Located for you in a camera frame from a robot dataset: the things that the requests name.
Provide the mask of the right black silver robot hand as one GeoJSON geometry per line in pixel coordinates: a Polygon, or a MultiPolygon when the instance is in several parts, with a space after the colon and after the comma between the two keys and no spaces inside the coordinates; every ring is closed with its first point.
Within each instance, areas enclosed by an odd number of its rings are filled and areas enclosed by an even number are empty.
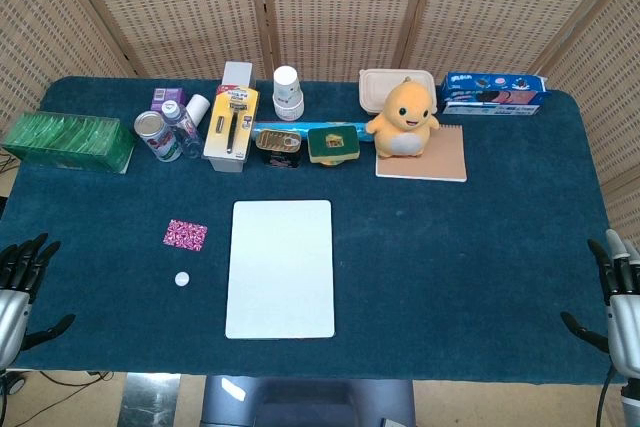
{"type": "Polygon", "coordinates": [[[639,379],[639,252],[613,229],[605,236],[610,253],[593,239],[587,244],[599,269],[607,336],[581,326],[568,312],[560,316],[574,336],[608,354],[619,374],[639,379]]]}

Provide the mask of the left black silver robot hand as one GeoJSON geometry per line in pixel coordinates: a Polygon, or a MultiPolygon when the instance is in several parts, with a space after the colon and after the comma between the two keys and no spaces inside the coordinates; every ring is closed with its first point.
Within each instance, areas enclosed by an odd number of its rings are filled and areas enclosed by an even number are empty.
{"type": "Polygon", "coordinates": [[[27,332],[31,310],[51,258],[61,246],[42,233],[22,244],[11,244],[1,251],[1,372],[4,373],[23,351],[49,342],[67,331],[76,316],[63,316],[54,326],[27,332]]]}

